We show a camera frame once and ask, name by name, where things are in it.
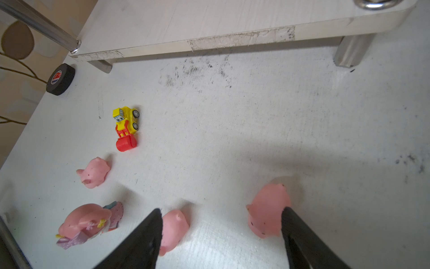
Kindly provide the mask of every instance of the pink pig toy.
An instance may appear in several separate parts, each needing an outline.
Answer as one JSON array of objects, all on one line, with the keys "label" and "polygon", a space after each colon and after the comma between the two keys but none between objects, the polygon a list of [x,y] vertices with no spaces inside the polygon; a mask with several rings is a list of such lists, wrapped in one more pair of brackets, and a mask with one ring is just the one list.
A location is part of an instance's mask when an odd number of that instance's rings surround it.
[{"label": "pink pig toy", "polygon": [[57,245],[68,249],[83,244],[102,232],[114,230],[123,217],[123,204],[113,202],[105,207],[85,204],[73,210],[58,229]]},{"label": "pink pig toy", "polygon": [[190,226],[180,210],[172,210],[163,217],[163,237],[161,239],[160,256],[172,251]]},{"label": "pink pig toy", "polygon": [[76,170],[76,174],[81,177],[81,182],[87,188],[92,189],[104,182],[104,178],[110,169],[105,160],[97,157],[89,162],[85,170]]},{"label": "pink pig toy", "polygon": [[269,183],[248,204],[248,226],[259,238],[279,236],[281,215],[285,207],[291,207],[290,197],[283,184]]}]

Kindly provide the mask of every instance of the metal rod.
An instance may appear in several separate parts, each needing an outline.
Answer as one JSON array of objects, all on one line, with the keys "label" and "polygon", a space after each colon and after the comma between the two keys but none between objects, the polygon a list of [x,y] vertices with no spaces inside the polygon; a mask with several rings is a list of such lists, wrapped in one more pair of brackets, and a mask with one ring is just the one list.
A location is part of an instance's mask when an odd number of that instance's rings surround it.
[{"label": "metal rod", "polygon": [[72,53],[79,48],[80,41],[78,39],[66,33],[23,0],[0,0],[0,9]]},{"label": "metal rod", "polygon": [[400,4],[403,0],[354,0],[362,9],[382,10]]},{"label": "metal rod", "polygon": [[31,269],[31,265],[27,258],[25,258],[21,248],[19,248],[2,217],[0,217],[0,237],[9,250],[10,255],[15,260],[17,267],[19,269]]}]

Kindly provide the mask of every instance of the metal ring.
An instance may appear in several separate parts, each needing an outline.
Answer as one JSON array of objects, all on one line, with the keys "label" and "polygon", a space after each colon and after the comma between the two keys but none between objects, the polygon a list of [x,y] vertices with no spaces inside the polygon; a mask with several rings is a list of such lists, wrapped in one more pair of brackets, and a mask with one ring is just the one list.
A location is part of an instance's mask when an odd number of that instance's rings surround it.
[{"label": "metal ring", "polygon": [[80,44],[81,44],[81,41],[78,39],[78,45],[76,45],[76,48],[75,48],[74,50],[72,50],[72,51],[70,52],[70,54],[75,54],[75,53],[78,51],[78,49],[79,49],[79,47],[80,47]]},{"label": "metal ring", "polygon": [[367,10],[382,10],[398,5],[403,0],[354,0],[354,3]]}]

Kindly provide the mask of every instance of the metal table leg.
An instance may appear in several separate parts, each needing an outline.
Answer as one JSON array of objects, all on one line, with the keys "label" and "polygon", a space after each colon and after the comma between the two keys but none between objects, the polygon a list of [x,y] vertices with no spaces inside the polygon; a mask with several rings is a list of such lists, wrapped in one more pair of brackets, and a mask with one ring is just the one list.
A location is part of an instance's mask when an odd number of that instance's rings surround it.
[{"label": "metal table leg", "polygon": [[351,68],[358,65],[376,34],[346,36],[339,44],[334,61],[337,66]]},{"label": "metal table leg", "polygon": [[[80,40],[66,33],[66,31],[58,27],[23,0],[0,0],[0,10],[22,21],[52,41],[68,49],[72,54],[78,51],[81,44]],[[91,64],[105,73],[109,73],[112,70],[112,65],[107,61],[100,61],[100,63],[94,62],[95,61]]]}]

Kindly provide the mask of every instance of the puck logo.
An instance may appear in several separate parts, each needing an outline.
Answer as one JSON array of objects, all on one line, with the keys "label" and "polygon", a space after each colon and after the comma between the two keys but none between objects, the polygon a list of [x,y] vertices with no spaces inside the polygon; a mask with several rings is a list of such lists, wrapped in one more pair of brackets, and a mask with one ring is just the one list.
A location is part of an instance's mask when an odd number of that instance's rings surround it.
[{"label": "puck logo", "polygon": [[54,77],[51,79],[51,84],[54,85],[61,78],[61,70],[55,73]]}]

